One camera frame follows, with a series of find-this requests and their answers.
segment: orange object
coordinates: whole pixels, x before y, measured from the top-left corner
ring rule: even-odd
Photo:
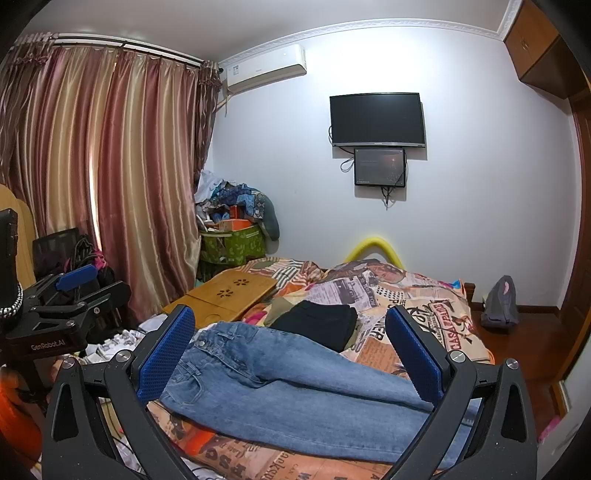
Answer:
[[[240,218],[240,215],[238,212],[238,205],[232,205],[230,207],[230,218]]]
[[[0,430],[23,465],[32,468],[41,455],[41,432],[35,421],[10,400],[15,398],[20,403],[17,386],[16,375],[4,370],[0,376]]]
[[[189,434],[179,441],[178,446],[187,455],[194,456],[200,453],[203,447],[216,435],[216,432],[207,427],[193,425]]]
[[[219,223],[219,228],[222,232],[236,232],[237,230],[244,230],[249,227],[252,227],[252,222],[244,218],[222,220]]]

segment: blanket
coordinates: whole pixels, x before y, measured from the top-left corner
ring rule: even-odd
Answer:
[[[476,335],[470,307],[461,282],[434,280],[401,270],[378,260],[338,265],[325,274],[312,262],[261,259],[239,267],[265,276],[296,273],[275,297],[292,304],[307,299],[316,303],[349,304],[358,311],[359,328],[354,343],[342,355],[351,361],[408,378],[396,350],[385,333],[384,317],[394,305],[404,305],[413,318],[448,350],[461,349],[472,361],[493,362]],[[245,321],[264,325],[270,304],[259,304]],[[378,480],[391,465],[318,458],[233,439],[200,427],[167,411],[161,404],[148,405],[152,416],[169,438],[196,462],[205,464],[229,480]]]

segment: backpack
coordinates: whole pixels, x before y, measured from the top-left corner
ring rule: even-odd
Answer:
[[[482,326],[509,329],[517,325],[516,296],[513,279],[509,275],[501,277],[486,298],[486,306],[480,316]]]

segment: tv screen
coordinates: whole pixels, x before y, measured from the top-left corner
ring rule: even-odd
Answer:
[[[424,147],[418,93],[361,93],[330,97],[332,144]]]
[[[406,162],[401,148],[355,148],[355,184],[406,186]]]

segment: floor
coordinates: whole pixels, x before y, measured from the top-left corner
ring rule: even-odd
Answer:
[[[523,370],[534,410],[537,435],[558,414],[550,384],[568,355],[572,339],[552,313],[520,313],[520,323],[511,333],[497,333],[480,325],[481,312],[472,310],[472,318],[485,346],[496,363],[515,358]]]

